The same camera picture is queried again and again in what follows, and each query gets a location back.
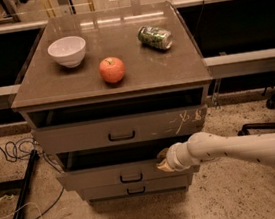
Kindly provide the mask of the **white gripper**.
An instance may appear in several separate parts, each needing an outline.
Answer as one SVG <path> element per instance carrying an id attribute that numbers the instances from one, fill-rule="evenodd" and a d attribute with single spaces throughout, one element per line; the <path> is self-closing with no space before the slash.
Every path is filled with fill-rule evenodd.
<path id="1" fill-rule="evenodd" d="M 170 149 L 163 148 L 158 152 L 157 158 L 164 159 L 161 163 L 157 163 L 156 167 L 163 172 L 183 171 L 190 168 L 193 163 L 191 154 L 188 152 L 187 144 L 180 143 L 173 144 Z"/>

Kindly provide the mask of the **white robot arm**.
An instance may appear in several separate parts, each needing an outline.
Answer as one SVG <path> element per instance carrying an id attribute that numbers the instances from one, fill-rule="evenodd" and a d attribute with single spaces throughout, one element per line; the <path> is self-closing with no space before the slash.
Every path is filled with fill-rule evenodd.
<path id="1" fill-rule="evenodd" d="M 222 137 L 194 133 L 184 143 L 175 143 L 161 152 L 162 171 L 183 171 L 200 165 L 203 159 L 229 157 L 261 165 L 275 166 L 275 133 Z"/>

